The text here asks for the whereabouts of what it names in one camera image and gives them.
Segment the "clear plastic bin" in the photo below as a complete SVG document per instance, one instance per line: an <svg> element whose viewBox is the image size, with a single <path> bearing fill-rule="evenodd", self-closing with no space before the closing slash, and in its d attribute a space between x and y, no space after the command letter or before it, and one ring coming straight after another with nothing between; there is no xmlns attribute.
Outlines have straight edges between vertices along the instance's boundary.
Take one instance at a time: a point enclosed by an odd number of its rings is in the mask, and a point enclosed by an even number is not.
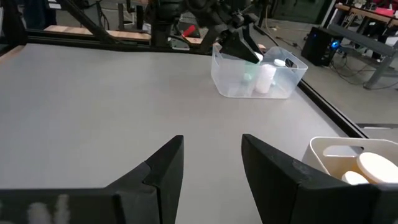
<svg viewBox="0 0 398 224"><path fill-rule="evenodd" d="M268 93L258 93L254 88L257 83L257 75L252 79L251 92L244 95L242 80L245 63L247 61L220 52L221 46L214 45L212 52L211 77L219 94L228 98L268 98L286 99L289 98L299 81L305 75L308 66L294 54L282 47L271 47L266 51L263 60L259 65L274 65L275 59L286 62L285 85L283 90L273 91L272 86Z"/></svg>

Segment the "white opaque pill bottle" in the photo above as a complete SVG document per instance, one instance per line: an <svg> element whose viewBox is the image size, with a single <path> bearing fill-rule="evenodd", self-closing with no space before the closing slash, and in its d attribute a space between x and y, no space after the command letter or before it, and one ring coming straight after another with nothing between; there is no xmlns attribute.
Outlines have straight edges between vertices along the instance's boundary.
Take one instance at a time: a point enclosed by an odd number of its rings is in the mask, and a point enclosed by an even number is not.
<svg viewBox="0 0 398 224"><path fill-rule="evenodd" d="M266 94L268 93L274 79L274 75L277 71L277 68L273 65L265 64L259 68L259 73L257 76L257 83L255 86L255 90L258 93Z"/></svg>

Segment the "black computer tower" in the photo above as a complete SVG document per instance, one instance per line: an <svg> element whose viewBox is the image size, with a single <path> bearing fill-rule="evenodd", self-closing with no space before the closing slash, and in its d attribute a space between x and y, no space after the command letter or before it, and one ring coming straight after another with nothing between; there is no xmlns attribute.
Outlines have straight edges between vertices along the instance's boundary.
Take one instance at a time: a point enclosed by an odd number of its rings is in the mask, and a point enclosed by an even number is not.
<svg viewBox="0 0 398 224"><path fill-rule="evenodd" d="M342 40L343 36L329 29L312 27L307 35L301 56L315 66L328 67Z"/></svg>

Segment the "slim orange pill bottle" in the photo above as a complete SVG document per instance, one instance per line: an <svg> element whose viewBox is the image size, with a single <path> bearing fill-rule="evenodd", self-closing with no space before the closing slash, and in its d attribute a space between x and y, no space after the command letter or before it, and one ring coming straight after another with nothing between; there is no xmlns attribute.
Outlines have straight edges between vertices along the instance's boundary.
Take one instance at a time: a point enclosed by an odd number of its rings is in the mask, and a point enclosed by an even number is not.
<svg viewBox="0 0 398 224"><path fill-rule="evenodd" d="M361 174L354 171L347 171L341 177L343 182L350 185L368 184L369 181Z"/></svg>

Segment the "white plastic bin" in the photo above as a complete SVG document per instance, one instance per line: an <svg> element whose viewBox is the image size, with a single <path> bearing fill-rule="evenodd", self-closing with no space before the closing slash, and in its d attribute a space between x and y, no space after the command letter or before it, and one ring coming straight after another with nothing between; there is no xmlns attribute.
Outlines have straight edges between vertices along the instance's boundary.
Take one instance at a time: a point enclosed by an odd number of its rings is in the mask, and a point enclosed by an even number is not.
<svg viewBox="0 0 398 224"><path fill-rule="evenodd" d="M351 154L347 152L327 154L326 150L332 146L360 147L361 150ZM364 152L379 154L398 166L398 143L385 139L315 137L308 144L303 162L342 181L341 177L347 171L361 174L358 171L356 159ZM369 184L387 184L367 180Z"/></svg>

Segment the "small teal pill bottle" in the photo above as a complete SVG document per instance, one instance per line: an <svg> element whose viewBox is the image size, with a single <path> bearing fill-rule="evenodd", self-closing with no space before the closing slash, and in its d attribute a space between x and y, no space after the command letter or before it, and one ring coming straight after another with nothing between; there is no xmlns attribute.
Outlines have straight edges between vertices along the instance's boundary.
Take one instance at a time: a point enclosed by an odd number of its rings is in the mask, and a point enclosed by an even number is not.
<svg viewBox="0 0 398 224"><path fill-rule="evenodd" d="M245 73L243 75L242 86L244 95L248 95L251 92L252 85L252 75L250 73Z"/></svg>
<svg viewBox="0 0 398 224"><path fill-rule="evenodd" d="M263 55L260 53L255 53L256 57L258 59L257 63L252 63L252 62L246 62L245 63L245 68L244 68L244 73L250 73L252 75L252 79L257 75L257 71L259 68L260 63L263 60Z"/></svg>

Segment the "red clip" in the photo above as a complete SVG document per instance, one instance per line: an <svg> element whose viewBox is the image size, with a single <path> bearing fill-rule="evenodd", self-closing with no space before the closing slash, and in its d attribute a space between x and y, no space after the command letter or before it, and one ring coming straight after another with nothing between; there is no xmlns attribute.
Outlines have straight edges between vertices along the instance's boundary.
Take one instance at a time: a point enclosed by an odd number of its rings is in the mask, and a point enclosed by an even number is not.
<svg viewBox="0 0 398 224"><path fill-rule="evenodd" d="M196 27L195 25L189 26L186 30L182 32L183 38L195 38L196 37Z"/></svg>

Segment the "large teal pill bottle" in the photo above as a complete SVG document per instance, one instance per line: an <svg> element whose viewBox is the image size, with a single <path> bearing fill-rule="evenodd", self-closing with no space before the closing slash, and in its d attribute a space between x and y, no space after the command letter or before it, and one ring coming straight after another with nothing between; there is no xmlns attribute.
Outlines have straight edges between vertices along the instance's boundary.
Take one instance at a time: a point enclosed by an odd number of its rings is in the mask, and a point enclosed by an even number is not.
<svg viewBox="0 0 398 224"><path fill-rule="evenodd" d="M283 90L285 85L286 62L281 59L274 60L276 71L272 81L272 90Z"/></svg>

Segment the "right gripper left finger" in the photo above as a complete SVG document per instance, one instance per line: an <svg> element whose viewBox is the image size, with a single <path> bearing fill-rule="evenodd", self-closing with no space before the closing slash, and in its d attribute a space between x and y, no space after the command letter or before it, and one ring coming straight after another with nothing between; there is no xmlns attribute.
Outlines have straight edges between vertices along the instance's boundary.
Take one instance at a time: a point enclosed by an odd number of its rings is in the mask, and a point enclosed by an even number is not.
<svg viewBox="0 0 398 224"><path fill-rule="evenodd" d="M0 224L175 224L184 137L103 188L0 190Z"/></svg>

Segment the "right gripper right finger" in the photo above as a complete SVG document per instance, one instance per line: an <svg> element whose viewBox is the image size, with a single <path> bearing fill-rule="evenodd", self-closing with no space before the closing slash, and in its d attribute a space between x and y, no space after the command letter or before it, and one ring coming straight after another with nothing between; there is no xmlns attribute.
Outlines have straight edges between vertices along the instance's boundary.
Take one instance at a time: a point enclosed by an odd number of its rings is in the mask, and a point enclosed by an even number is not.
<svg viewBox="0 0 398 224"><path fill-rule="evenodd" d="M398 185L350 185L243 134L244 170L262 224L398 224Z"/></svg>

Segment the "medium orange pill bottle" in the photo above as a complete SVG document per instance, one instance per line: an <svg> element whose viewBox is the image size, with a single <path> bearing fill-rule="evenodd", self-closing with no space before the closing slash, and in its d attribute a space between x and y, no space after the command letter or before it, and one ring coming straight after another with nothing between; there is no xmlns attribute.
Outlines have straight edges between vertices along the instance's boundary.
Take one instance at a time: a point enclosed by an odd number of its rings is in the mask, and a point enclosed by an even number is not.
<svg viewBox="0 0 398 224"><path fill-rule="evenodd" d="M398 184L398 166L379 154L364 152L357 157L356 165L371 182Z"/></svg>

